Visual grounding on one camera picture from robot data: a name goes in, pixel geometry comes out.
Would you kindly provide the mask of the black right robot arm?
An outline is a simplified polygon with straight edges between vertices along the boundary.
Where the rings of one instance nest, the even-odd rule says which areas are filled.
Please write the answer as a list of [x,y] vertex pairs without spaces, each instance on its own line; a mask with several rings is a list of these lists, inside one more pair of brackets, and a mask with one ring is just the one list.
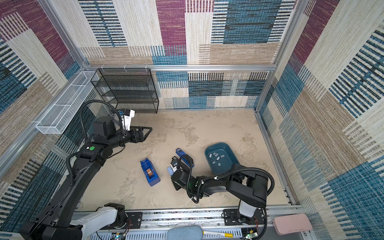
[[267,197],[275,188],[272,175],[260,168],[232,164],[231,168],[215,176],[193,177],[194,161],[184,154],[171,160],[171,181],[176,191],[184,189],[193,203],[213,194],[228,192],[240,200],[236,211],[225,210],[222,218],[226,225],[252,225],[243,232],[243,240],[259,240],[268,224]]

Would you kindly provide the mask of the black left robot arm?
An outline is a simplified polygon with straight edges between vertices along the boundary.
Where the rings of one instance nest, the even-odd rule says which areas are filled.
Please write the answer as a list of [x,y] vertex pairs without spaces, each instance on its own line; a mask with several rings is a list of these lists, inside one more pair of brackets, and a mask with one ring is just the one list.
[[144,142],[152,132],[151,127],[126,127],[125,118],[134,116],[128,109],[118,111],[111,104],[98,102],[108,106],[114,115],[97,118],[93,122],[94,131],[91,135],[86,131],[83,132],[85,144],[78,152],[68,155],[65,160],[69,174],[64,183],[37,219],[23,224],[20,229],[23,239],[85,239],[86,225],[72,224],[72,217],[91,180],[106,160],[114,155],[115,148],[124,147],[127,143]]

